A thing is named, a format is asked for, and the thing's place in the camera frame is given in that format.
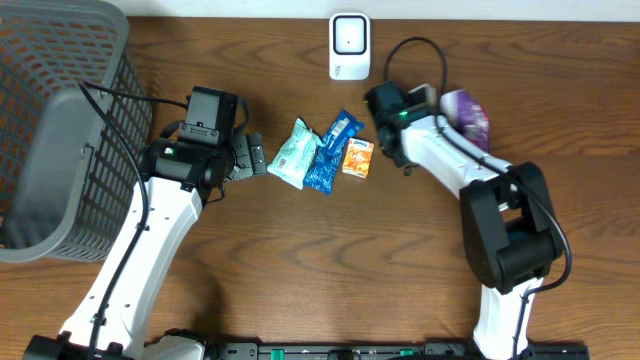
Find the mint green wipes packet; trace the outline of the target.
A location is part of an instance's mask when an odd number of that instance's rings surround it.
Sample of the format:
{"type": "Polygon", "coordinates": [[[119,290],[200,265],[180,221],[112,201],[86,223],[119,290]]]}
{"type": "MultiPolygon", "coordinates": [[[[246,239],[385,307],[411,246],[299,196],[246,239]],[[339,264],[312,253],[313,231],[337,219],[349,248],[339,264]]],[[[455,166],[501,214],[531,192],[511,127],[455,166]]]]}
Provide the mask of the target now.
{"type": "Polygon", "coordinates": [[[267,171],[301,190],[316,151],[321,146],[321,138],[302,118],[297,118],[291,136],[267,166],[267,171]]]}

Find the blue snack wrapper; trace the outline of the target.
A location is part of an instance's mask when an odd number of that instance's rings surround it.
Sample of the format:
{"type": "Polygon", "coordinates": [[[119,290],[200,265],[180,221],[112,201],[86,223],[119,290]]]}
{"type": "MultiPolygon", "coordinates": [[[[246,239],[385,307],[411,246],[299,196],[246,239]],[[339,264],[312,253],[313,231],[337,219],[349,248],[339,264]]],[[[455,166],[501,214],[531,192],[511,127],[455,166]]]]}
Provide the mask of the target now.
{"type": "Polygon", "coordinates": [[[322,146],[317,149],[316,158],[303,180],[303,185],[325,195],[331,195],[343,149],[363,128],[364,124],[355,116],[346,110],[341,110],[323,135],[322,146]]]}

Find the orange tissue packet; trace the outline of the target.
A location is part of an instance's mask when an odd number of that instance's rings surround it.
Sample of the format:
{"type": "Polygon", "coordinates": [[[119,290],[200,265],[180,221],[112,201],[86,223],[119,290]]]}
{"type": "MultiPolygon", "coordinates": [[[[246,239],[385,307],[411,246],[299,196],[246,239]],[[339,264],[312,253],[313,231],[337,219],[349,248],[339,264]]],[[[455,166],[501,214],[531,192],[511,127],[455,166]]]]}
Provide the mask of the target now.
{"type": "Polygon", "coordinates": [[[342,172],[366,178],[369,174],[374,148],[373,142],[351,138],[343,160],[342,172]]]}

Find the purple noodle packet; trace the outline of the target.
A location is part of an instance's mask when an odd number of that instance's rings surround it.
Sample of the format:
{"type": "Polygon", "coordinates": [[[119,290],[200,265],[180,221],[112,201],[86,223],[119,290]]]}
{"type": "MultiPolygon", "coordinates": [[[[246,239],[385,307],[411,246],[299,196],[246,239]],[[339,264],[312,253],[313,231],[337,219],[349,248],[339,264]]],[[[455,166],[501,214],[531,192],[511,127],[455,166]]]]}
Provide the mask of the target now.
{"type": "Polygon", "coordinates": [[[462,136],[482,151],[490,152],[490,119],[485,109],[466,90],[445,93],[441,110],[462,136]]]}

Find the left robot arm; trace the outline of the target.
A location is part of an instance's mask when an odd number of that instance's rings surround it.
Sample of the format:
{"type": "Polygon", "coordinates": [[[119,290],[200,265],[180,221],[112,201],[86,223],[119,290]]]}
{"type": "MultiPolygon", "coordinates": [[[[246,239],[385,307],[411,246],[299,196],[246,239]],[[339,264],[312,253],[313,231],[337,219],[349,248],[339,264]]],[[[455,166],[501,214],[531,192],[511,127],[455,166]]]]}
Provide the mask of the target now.
{"type": "Polygon", "coordinates": [[[211,144],[154,141],[143,152],[142,184],[90,291],[56,337],[32,337],[25,358],[210,358],[206,340],[187,330],[170,330],[147,344],[149,319],[182,240],[212,201],[211,191],[265,172],[257,133],[211,144]]]}

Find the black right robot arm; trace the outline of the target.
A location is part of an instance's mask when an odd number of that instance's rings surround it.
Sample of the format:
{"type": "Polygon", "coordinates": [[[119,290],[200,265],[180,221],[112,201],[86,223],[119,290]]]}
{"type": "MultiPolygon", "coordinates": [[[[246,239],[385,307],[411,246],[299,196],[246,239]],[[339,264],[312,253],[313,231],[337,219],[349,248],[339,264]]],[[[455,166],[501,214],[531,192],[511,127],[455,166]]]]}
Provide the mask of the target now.
{"type": "Polygon", "coordinates": [[[459,201],[466,260],[481,283],[472,340],[486,359],[518,359],[528,350],[527,322],[536,293],[566,250],[546,181],[532,163],[514,166],[467,140],[419,87],[386,81],[364,102],[385,156],[417,165],[459,201]]]}

